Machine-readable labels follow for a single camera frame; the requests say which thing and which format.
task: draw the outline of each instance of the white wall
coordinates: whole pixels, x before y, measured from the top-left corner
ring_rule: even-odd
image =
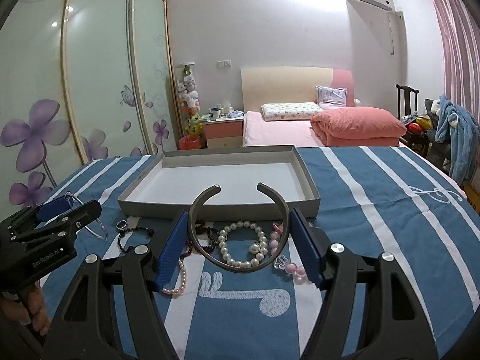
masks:
[[[438,99],[445,92],[440,28],[432,0],[394,0],[406,28],[404,84],[420,91],[418,98]]]
[[[241,68],[318,66],[351,70],[363,105],[397,114],[400,81],[397,17],[345,0],[169,0],[174,64],[194,61],[207,112],[229,100],[242,108]],[[231,59],[232,67],[217,68]]]

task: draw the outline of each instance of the frosted glass panel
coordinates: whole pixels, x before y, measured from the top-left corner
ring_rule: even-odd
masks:
[[[80,165],[60,69],[64,0],[19,0],[0,30],[0,218]]]
[[[154,150],[177,150],[163,0],[135,0],[135,49],[140,90],[145,94],[147,131]]]
[[[127,0],[70,0],[67,67],[88,159],[143,148],[130,78]]]

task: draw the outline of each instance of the blue gripper pad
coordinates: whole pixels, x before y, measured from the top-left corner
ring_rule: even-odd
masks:
[[[166,242],[157,260],[157,276],[154,285],[158,292],[162,291],[165,284],[172,279],[178,260],[182,254],[183,247],[187,242],[188,234],[188,212],[183,211],[180,218],[174,225],[169,240]]]
[[[323,283],[322,258],[318,254],[307,228],[295,210],[290,211],[290,234],[297,248],[308,279],[320,288]]]
[[[59,198],[52,200],[46,204],[42,204],[38,209],[37,219],[42,222],[47,222],[57,215],[70,210],[68,200],[65,195],[61,195]]]

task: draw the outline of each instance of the curtain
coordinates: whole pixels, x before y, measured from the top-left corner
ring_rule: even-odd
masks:
[[[445,93],[480,120],[480,28],[462,0],[433,0],[445,62]]]

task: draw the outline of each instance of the human hand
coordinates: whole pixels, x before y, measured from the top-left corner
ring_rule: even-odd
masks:
[[[32,323],[35,331],[39,332],[40,335],[45,335],[49,331],[51,321],[49,313],[47,312],[42,288],[38,282],[36,282],[33,287],[34,289],[28,295],[27,300],[28,309],[30,309],[30,313],[33,315],[32,319],[30,319],[28,311],[23,304],[8,300],[2,296],[0,296],[0,307],[11,321],[17,321],[21,325]]]

